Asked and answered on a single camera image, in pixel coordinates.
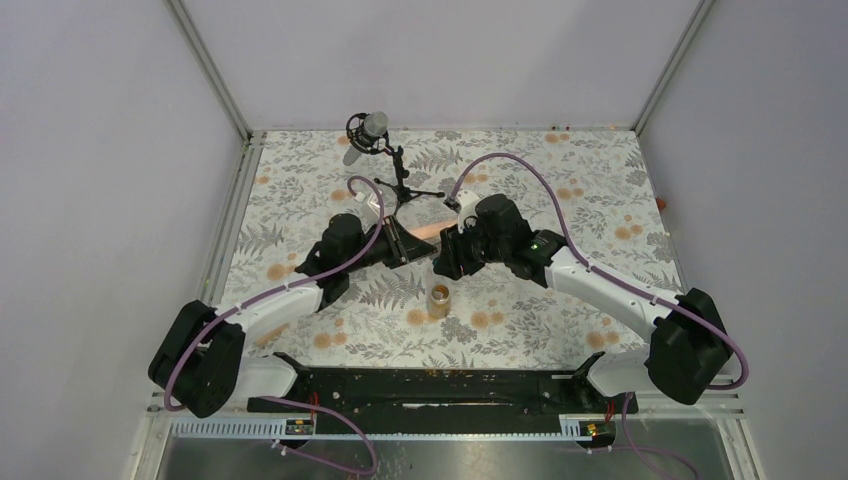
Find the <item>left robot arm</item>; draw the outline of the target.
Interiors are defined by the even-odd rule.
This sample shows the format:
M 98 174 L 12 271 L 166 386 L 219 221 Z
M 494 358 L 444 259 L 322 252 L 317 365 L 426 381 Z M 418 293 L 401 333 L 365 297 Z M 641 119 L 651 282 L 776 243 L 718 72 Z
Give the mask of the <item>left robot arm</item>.
M 253 343 L 288 321 L 317 313 L 349 288 L 351 273 L 376 264 L 389 269 L 435 254 L 434 244 L 407 231 L 394 216 L 365 231 L 353 214 L 332 217 L 290 281 L 232 307 L 185 304 L 148 367 L 149 379 L 170 393 L 174 410 L 206 418 L 226 405 L 272 396 L 288 411 L 309 401 L 310 385 L 277 354 L 247 358 Z

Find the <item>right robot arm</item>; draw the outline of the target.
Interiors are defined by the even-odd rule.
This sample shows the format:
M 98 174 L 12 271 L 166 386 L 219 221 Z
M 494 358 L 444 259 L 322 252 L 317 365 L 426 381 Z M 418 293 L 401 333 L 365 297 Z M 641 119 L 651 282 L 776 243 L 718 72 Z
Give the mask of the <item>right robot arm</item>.
M 513 277 L 569 294 L 615 318 L 647 345 L 600 353 L 578 369 L 575 402 L 597 412 L 614 396 L 654 388 L 683 405 L 695 404 L 730 359 L 732 349 L 713 299 L 639 286 L 590 259 L 581 261 L 563 235 L 534 230 L 503 194 L 447 198 L 457 223 L 440 233 L 434 272 L 451 280 L 501 264 Z

